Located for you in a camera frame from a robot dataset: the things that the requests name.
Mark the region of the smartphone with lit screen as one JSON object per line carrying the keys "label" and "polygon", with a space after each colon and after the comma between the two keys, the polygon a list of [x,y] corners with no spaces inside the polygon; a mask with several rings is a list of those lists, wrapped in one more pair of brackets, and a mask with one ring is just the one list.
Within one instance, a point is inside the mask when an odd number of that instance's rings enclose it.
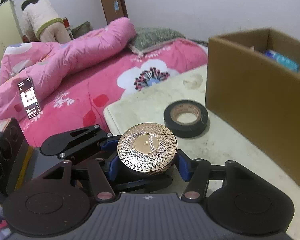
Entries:
{"label": "smartphone with lit screen", "polygon": [[18,83],[18,92],[28,119],[37,117],[41,112],[41,107],[30,77],[27,77],[25,80]]}

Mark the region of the blue teal wet wipes pack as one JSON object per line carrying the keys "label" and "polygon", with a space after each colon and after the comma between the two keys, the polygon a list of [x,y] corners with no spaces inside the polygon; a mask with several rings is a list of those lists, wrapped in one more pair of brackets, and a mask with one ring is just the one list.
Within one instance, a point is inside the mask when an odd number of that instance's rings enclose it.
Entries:
{"label": "blue teal wet wipes pack", "polygon": [[286,67],[287,69],[295,72],[295,73],[298,73],[299,72],[299,65],[291,60],[290,58],[278,53],[278,52],[275,52],[273,50],[266,50],[264,52],[264,55],[271,58],[272,60],[276,61],[277,63],[283,65],[284,67]]}

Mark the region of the person in white jacket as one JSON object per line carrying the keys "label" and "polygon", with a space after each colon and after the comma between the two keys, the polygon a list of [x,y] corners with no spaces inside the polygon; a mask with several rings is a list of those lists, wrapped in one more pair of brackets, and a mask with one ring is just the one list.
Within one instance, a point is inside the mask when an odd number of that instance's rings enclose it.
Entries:
{"label": "person in white jacket", "polygon": [[26,0],[21,5],[24,35],[30,42],[65,44],[71,37],[49,0]]}

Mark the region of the yellow cabinet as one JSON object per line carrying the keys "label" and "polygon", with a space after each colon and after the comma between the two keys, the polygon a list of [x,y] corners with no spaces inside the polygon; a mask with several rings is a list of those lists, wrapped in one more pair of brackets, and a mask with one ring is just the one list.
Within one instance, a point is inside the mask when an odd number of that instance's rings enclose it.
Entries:
{"label": "yellow cabinet", "polygon": [[11,0],[0,5],[0,65],[9,45],[22,43],[22,32]]}

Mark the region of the black electrical tape roll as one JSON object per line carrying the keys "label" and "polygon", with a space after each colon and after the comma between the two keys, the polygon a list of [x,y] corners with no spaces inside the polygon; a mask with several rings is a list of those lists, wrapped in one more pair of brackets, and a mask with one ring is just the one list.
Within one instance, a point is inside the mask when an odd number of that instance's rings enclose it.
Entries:
{"label": "black electrical tape roll", "polygon": [[180,138],[193,138],[201,135],[207,128],[208,120],[206,108],[192,100],[175,101],[164,111],[165,126]]}

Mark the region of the green patterned pillow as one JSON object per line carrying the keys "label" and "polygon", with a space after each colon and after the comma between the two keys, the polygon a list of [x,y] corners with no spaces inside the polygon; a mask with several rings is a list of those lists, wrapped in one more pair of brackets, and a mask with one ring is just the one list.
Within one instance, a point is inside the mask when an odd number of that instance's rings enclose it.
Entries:
{"label": "green patterned pillow", "polygon": [[158,50],[176,39],[186,38],[182,33],[168,28],[137,27],[135,31],[136,35],[128,44],[128,48],[138,56]]}

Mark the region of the pink floral quilt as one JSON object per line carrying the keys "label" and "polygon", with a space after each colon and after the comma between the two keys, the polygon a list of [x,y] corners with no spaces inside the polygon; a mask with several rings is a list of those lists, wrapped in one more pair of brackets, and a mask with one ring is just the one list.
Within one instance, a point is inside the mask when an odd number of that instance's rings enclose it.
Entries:
{"label": "pink floral quilt", "polygon": [[[145,56],[128,49],[136,35],[122,17],[66,44],[32,42],[6,48],[0,66],[0,120],[15,118],[28,142],[98,124],[111,103],[207,63],[207,49],[179,38]],[[28,119],[18,83],[32,79],[41,107]]]}

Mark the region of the brown cardboard box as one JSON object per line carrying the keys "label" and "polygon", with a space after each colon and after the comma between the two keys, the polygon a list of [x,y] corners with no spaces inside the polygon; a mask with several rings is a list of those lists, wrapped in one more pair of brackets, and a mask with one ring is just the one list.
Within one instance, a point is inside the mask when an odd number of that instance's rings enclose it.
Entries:
{"label": "brown cardboard box", "polygon": [[[300,186],[300,41],[275,29],[209,38],[206,107],[271,157]],[[278,52],[295,73],[264,55]]]}

